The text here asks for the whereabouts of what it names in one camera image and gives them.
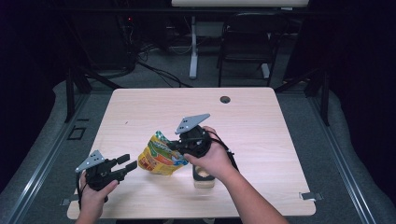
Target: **mounting plate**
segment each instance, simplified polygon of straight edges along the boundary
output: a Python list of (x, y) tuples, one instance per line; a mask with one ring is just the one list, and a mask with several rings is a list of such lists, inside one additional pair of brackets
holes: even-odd
[(193, 129), (195, 126), (197, 126), (199, 123), (201, 123), (202, 121), (204, 121), (209, 117), (210, 114), (185, 117), (178, 125), (175, 134), (188, 132), (189, 130)]
[(95, 150), (78, 168), (76, 168), (76, 173), (82, 172), (83, 170), (91, 168), (104, 161), (105, 158), (102, 156), (99, 150)]

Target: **desk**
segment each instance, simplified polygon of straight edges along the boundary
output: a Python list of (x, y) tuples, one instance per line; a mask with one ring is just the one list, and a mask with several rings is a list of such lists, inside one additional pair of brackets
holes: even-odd
[[(224, 104), (221, 96), (231, 102)], [(183, 117), (209, 113), (211, 126), (235, 153), (240, 172), (284, 216), (310, 216), (313, 202), (275, 93), (270, 88), (116, 90), (92, 145), (107, 159), (125, 153), (132, 160), (160, 130), (170, 140)], [(78, 217), (78, 203), (67, 215)], [(189, 164), (172, 175), (153, 175), (139, 167), (109, 195), (102, 218), (238, 217), (221, 182), (196, 189)]]
[[(173, 7), (307, 7), (309, 0), (172, 0)], [(196, 48), (196, 22), (191, 19), (190, 78), (197, 78), (198, 50)], [(269, 75), (267, 64), (262, 66), (264, 77)]]

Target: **wooden table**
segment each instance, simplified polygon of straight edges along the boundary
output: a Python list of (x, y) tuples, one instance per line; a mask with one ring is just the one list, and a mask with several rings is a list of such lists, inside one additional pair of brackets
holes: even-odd
[[(231, 102), (224, 104), (221, 96)], [(310, 216), (313, 202), (274, 91), (270, 88), (196, 88), (116, 90), (108, 104), (92, 151), (107, 159), (125, 153), (136, 160), (150, 137), (160, 130), (177, 140), (183, 117), (209, 113), (201, 125), (216, 129), (235, 153), (240, 172), (284, 216)], [(67, 215), (78, 217), (78, 203)], [(238, 217), (221, 182), (196, 189), (192, 165), (170, 176), (153, 175), (139, 167), (109, 195), (102, 218)]]

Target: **snack bag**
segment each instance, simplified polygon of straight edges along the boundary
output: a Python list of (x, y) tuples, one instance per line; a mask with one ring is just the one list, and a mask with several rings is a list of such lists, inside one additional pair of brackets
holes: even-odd
[(189, 162), (177, 151), (172, 151), (166, 143), (170, 141), (157, 131), (138, 157), (138, 165), (154, 174), (171, 175)]

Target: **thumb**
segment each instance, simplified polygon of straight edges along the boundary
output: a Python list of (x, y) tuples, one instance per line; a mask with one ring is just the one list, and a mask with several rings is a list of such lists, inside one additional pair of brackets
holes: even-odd
[(193, 164), (193, 165), (195, 165), (195, 162), (198, 160), (198, 158), (196, 158), (196, 157), (194, 157), (194, 156), (192, 156), (192, 155), (190, 155), (190, 154), (188, 154), (188, 153), (185, 153), (184, 155), (184, 158), (187, 160), (187, 161), (189, 161), (191, 164)]
[(111, 193), (119, 184), (118, 180), (113, 180), (111, 181), (107, 186), (105, 186), (103, 189), (101, 189), (99, 192), (105, 198), (109, 193)]

